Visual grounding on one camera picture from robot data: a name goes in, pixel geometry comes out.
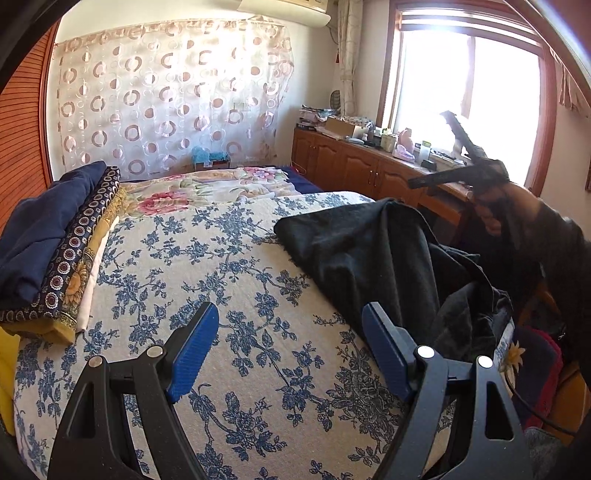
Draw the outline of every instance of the blue gripper pad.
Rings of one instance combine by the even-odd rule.
[[[166,342],[166,360],[171,361],[171,382],[165,392],[170,403],[178,402],[181,395],[191,390],[218,327],[217,308],[207,302],[201,305],[187,326],[177,328]]]
[[[405,329],[391,322],[379,303],[368,303],[363,307],[361,324],[388,390],[402,401],[409,402],[417,391],[412,378],[417,345]]]

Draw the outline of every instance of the circle pattern curtain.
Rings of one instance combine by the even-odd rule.
[[[183,173],[197,145],[228,153],[232,166],[275,158],[278,106],[294,70],[284,25],[133,25],[61,42],[53,59],[48,129],[60,151],[51,156],[66,171],[104,160],[124,181]]]

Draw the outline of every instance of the bright window light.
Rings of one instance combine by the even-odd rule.
[[[469,74],[468,35],[404,32],[404,70],[397,130],[451,152],[454,137],[440,112],[462,113]],[[505,43],[475,38],[474,84],[468,134],[490,158],[502,160],[512,181],[523,185],[540,115],[538,57]]]

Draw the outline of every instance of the cable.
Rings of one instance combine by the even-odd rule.
[[[339,45],[339,42],[337,42],[337,41],[335,40],[335,36],[332,34],[332,29],[333,29],[334,27],[331,27],[331,26],[330,26],[330,24],[327,24],[327,25],[326,25],[326,27],[328,27],[328,29],[329,29],[330,38],[332,38],[332,41],[335,43],[335,45],[337,45],[337,46],[338,46],[338,45]]]
[[[519,400],[521,402],[521,404],[525,407],[525,409],[528,412],[530,412],[534,417],[537,417],[538,419],[540,419],[544,423],[547,423],[554,430],[557,430],[558,432],[564,433],[566,435],[570,435],[571,437],[574,437],[577,434],[576,432],[573,432],[572,430],[565,429],[564,427],[561,427],[560,425],[554,423],[552,420],[547,419],[543,415],[537,413],[532,407],[530,407],[530,405],[523,399],[523,397],[521,395],[519,395],[517,393],[517,391],[513,388],[513,385],[511,385],[511,382],[507,378],[507,375],[505,375],[505,379],[506,379],[507,386],[509,387],[509,390],[511,390],[511,393],[513,393],[515,398],[517,398],[517,400]]]

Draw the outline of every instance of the black sleeve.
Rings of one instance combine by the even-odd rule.
[[[544,269],[583,378],[591,385],[591,243],[576,223],[547,205],[526,237],[524,246]]]

